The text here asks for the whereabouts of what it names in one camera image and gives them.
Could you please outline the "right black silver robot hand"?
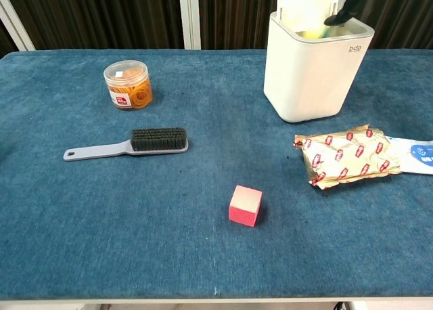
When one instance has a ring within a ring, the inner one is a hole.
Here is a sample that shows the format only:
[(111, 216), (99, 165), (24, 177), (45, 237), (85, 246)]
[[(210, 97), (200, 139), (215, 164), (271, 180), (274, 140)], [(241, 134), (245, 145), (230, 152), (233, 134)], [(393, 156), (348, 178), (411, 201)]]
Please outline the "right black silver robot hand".
[(365, 2), (366, 0), (346, 0), (338, 13), (326, 18), (324, 24), (326, 26), (339, 26), (345, 24), (355, 16), (358, 9)]

